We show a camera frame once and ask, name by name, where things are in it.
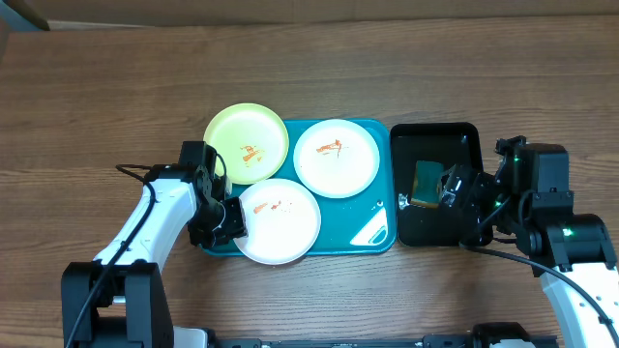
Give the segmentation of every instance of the blue tray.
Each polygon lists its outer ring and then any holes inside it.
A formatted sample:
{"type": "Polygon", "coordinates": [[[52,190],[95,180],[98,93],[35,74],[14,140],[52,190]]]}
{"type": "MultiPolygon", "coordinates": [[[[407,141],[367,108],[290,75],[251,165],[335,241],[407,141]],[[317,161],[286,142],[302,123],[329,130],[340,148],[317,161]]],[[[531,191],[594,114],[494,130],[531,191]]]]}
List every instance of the blue tray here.
{"type": "MultiPolygon", "coordinates": [[[[288,156],[273,178],[299,181],[292,154],[301,134],[322,120],[284,121],[288,129],[288,156]]],[[[308,255],[342,255],[379,253],[396,241],[396,198],[391,166],[389,132],[380,122],[370,119],[349,119],[368,131],[376,140],[380,154],[378,173],[374,181],[359,194],[342,199],[313,194],[322,217],[318,239],[308,255]]],[[[231,196],[239,196],[249,186],[234,185],[231,196]]],[[[234,242],[206,250],[214,256],[243,256],[234,242]]]]}

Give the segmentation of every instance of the wooden table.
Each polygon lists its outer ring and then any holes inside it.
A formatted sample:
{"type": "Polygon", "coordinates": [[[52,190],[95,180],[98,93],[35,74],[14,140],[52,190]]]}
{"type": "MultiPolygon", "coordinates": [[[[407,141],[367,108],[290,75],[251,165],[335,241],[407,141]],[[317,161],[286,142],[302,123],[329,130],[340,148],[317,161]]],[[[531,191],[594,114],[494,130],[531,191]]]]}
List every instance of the wooden table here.
{"type": "MultiPolygon", "coordinates": [[[[181,142],[235,102],[388,128],[468,121],[488,171],[497,137],[563,144],[575,210],[601,216],[619,245],[619,17],[11,34],[0,68],[0,345],[61,345],[63,270],[109,243],[141,191],[114,164],[177,160],[181,142]]],[[[272,268],[210,257],[184,233],[163,281],[176,325],[221,337],[420,337],[491,321],[559,334],[529,268],[456,248],[272,268]]]]}

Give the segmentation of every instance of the white plate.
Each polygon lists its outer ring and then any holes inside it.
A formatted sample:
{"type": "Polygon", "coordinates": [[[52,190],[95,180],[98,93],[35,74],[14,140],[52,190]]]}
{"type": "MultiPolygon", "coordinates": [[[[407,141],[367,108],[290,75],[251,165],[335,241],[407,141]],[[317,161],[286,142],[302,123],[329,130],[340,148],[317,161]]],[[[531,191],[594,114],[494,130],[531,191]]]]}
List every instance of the white plate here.
{"type": "Polygon", "coordinates": [[[300,184],[268,179],[252,185],[239,198],[248,236],[234,243],[251,260],[285,264],[305,255],[318,238],[318,203],[300,184]]]}
{"type": "Polygon", "coordinates": [[[378,146],[363,127],[345,120],[319,122],[306,130],[294,148],[294,169],[311,191],[346,198],[376,177],[378,146]]]}

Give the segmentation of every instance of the plate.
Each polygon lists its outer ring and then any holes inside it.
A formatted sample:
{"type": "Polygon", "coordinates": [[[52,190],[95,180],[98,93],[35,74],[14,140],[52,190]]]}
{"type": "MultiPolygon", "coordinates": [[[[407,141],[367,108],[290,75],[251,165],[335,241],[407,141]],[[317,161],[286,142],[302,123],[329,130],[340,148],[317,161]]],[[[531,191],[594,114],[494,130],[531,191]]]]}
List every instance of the plate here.
{"type": "MultiPolygon", "coordinates": [[[[250,185],[271,177],[288,153],[288,131],[268,107],[239,103],[218,113],[204,141],[223,157],[232,184],[250,185]]],[[[218,160],[215,173],[223,175],[218,160]]]]}
{"type": "Polygon", "coordinates": [[[294,148],[294,169],[308,189],[327,198],[346,198],[376,177],[378,146],[363,127],[345,120],[317,123],[294,148]]]}
{"type": "Polygon", "coordinates": [[[311,192],[285,179],[252,185],[239,197],[248,236],[234,240],[248,258],[282,265],[310,250],[320,231],[320,209],[311,192]]]}

